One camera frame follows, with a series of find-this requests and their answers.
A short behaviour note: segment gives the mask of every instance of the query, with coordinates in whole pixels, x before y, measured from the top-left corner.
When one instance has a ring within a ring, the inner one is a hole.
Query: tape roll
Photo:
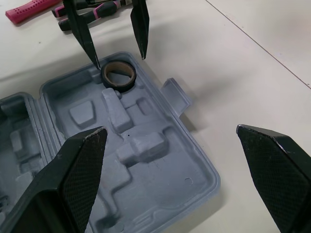
[[[108,73],[118,71],[129,75],[129,81],[127,83],[119,84],[114,83],[112,80],[108,78]],[[136,71],[135,69],[126,62],[114,61],[107,63],[102,68],[102,82],[106,88],[113,88],[120,93],[130,90],[136,80]]]

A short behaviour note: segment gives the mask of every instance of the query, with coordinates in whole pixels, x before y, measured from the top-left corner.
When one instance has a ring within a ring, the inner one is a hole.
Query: tool case latch
[[[163,84],[161,92],[178,116],[180,116],[188,106],[192,105],[192,100],[174,78],[168,79]]]

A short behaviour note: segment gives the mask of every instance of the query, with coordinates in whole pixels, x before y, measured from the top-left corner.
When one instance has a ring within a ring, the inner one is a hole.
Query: pink tool handle
[[[32,0],[20,7],[8,10],[5,15],[14,23],[18,24],[45,9],[54,6],[61,0]]]

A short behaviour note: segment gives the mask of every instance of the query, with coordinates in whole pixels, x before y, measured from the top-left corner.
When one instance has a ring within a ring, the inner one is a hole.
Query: tool handle
[[[25,5],[6,11],[5,15],[14,24],[18,24],[59,2],[60,0],[32,0]]]
[[[89,24],[89,23],[91,23],[91,22],[93,22],[99,18],[111,16],[117,12],[118,2],[119,1],[105,2],[101,5],[99,5],[98,7],[96,7],[93,11],[90,11],[90,12],[83,14],[83,18],[85,19],[86,23]],[[63,32],[71,30],[70,23],[69,23],[68,19],[64,19],[62,21],[59,21],[58,25]]]
[[[53,15],[55,18],[63,17],[67,14],[64,5],[58,6],[52,10]]]
[[[99,5],[101,5],[101,4],[88,5],[85,0],[76,0],[75,2],[77,10],[82,10],[89,7],[98,7]],[[52,10],[52,13],[56,18],[63,17],[67,14],[64,5],[56,7],[55,9]]]

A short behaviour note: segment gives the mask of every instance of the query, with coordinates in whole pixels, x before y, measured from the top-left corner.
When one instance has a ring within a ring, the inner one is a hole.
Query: plastic tool case
[[[174,79],[158,90],[133,56],[135,86],[120,94],[89,65],[41,87],[40,99],[0,100],[0,224],[33,177],[78,132],[106,126],[98,195],[86,232],[155,233],[211,198],[220,177],[179,120],[191,104]]]

